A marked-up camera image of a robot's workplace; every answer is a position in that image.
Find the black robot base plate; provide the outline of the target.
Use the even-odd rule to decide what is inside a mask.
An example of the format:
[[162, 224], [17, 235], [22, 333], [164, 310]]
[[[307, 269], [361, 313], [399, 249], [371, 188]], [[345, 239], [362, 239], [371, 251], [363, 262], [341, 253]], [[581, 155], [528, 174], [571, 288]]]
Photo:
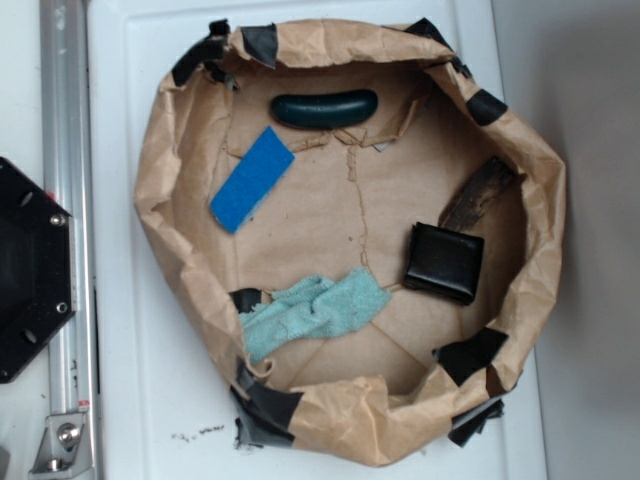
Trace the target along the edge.
[[74, 313], [70, 215], [1, 159], [1, 382], [14, 381]]

